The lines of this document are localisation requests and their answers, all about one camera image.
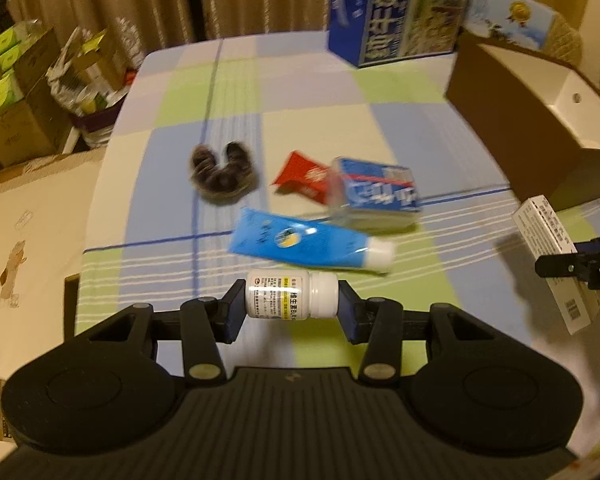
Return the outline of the red snack packet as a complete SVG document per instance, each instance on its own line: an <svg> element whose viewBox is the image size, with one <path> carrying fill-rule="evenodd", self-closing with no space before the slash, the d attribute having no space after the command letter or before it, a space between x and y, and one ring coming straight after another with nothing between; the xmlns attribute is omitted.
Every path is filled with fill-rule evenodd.
<svg viewBox="0 0 600 480"><path fill-rule="evenodd" d="M327 200L329 166L293 151L272 182L279 190L298 193L321 205Z"/></svg>

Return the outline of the white medicine box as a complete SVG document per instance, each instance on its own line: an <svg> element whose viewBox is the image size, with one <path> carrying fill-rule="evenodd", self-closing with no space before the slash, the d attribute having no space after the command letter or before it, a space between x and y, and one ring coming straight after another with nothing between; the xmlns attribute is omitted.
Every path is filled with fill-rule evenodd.
<svg viewBox="0 0 600 480"><path fill-rule="evenodd" d="M544 195L525 200L513 214L516 227L536 261L544 256L575 254L573 244L558 215ZM600 298L577 278L546 279L570 335L588 327L600 310Z"/></svg>

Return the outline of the white pill bottle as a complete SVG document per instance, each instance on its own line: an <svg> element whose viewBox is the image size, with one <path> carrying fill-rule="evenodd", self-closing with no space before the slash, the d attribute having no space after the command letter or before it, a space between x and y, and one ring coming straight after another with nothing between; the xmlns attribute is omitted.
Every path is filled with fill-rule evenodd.
<svg viewBox="0 0 600 480"><path fill-rule="evenodd" d="M257 269L246 278L246 311L250 318L336 318L338 297L338 278L332 272Z"/></svg>

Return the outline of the brown cardboard storage box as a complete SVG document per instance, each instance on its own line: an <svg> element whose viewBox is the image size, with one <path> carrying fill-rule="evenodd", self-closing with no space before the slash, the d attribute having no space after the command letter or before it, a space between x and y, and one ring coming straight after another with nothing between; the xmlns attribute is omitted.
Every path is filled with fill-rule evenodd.
<svg viewBox="0 0 600 480"><path fill-rule="evenodd" d="M574 66L464 32L445 96L521 202L600 198L600 90Z"/></svg>

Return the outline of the plaid bed sheet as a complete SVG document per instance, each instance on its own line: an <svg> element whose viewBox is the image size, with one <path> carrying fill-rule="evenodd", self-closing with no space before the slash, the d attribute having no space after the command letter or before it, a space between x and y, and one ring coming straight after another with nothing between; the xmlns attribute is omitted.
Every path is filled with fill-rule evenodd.
<svg viewBox="0 0 600 480"><path fill-rule="evenodd" d="M76 326L129 304L172 310L221 296L256 260L227 246L240 205L202 200L189 157L206 144L245 143L259 182L242 206L296 218L327 210L274 179L292 152L413 171L422 198L414 226L394 237L389 274L351 272L362 296L407 309L461 307L567 367L584 391L570 441L600 454L600 313L570 334L516 229L516 197L482 143L445 101L452 56L356 70L321 32L288 32L151 53L114 125L88 216Z"/></svg>

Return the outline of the dark blue milk carton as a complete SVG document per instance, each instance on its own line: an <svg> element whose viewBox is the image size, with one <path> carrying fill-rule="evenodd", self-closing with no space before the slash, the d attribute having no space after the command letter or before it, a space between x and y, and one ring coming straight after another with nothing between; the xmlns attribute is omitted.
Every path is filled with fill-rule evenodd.
<svg viewBox="0 0 600 480"><path fill-rule="evenodd" d="M468 0L330 0L327 45L355 67L450 53Z"/></svg>

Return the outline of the cream cartoon blanket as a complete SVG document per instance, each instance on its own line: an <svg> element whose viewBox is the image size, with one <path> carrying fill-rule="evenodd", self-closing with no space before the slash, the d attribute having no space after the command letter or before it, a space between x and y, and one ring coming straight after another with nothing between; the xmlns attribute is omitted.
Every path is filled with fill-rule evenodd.
<svg viewBox="0 0 600 480"><path fill-rule="evenodd" d="M43 157L0 172L0 388L64 339L65 281L81 270L104 154Z"/></svg>

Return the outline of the blue toothpaste tube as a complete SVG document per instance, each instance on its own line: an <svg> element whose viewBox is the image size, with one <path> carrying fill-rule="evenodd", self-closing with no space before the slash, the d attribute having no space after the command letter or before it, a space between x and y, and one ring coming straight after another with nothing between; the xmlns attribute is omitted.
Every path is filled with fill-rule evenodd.
<svg viewBox="0 0 600 480"><path fill-rule="evenodd" d="M228 250L295 266L379 274L389 272L396 258L391 240L250 208L242 210Z"/></svg>

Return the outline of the dark brown velvet scrunchie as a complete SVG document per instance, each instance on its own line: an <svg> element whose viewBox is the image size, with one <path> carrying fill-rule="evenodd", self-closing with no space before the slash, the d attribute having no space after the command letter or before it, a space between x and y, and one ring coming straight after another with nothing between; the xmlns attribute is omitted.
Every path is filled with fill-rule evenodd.
<svg viewBox="0 0 600 480"><path fill-rule="evenodd" d="M237 203L258 186L258 175L248 148L232 141L224 148L224 164L206 144L198 144L189 159L189 180L212 205Z"/></svg>

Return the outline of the cardboard box with green tissues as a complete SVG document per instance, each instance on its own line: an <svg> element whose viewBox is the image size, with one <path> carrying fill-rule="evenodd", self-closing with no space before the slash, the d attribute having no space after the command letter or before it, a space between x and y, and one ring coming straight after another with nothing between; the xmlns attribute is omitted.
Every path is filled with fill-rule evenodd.
<svg viewBox="0 0 600 480"><path fill-rule="evenodd" d="M0 166L59 154L71 130L46 79L60 47L53 29L23 21L0 33Z"/></svg>

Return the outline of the light blue milk carton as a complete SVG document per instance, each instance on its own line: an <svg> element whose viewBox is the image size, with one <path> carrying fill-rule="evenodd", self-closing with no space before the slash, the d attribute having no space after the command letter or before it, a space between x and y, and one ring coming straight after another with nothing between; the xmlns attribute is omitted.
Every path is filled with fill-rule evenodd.
<svg viewBox="0 0 600 480"><path fill-rule="evenodd" d="M555 11L535 0L468 0L466 32L541 50L554 22Z"/></svg>

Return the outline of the open small cardboard box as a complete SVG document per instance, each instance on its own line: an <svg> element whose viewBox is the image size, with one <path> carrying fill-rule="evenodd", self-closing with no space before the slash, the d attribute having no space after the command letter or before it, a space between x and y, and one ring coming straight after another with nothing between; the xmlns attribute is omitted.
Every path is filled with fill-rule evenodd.
<svg viewBox="0 0 600 480"><path fill-rule="evenodd" d="M73 29L46 80L54 100L78 117L113 107L130 88L107 29L91 36L81 27Z"/></svg>

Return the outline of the beige quilted chair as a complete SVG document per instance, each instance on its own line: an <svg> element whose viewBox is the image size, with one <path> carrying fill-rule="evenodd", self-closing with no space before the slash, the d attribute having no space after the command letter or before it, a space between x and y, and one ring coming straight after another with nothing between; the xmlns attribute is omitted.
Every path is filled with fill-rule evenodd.
<svg viewBox="0 0 600 480"><path fill-rule="evenodd" d="M583 41L580 32L574 29L562 14L556 12L541 52L550 58L556 58L556 60L578 67L583 56Z"/></svg>

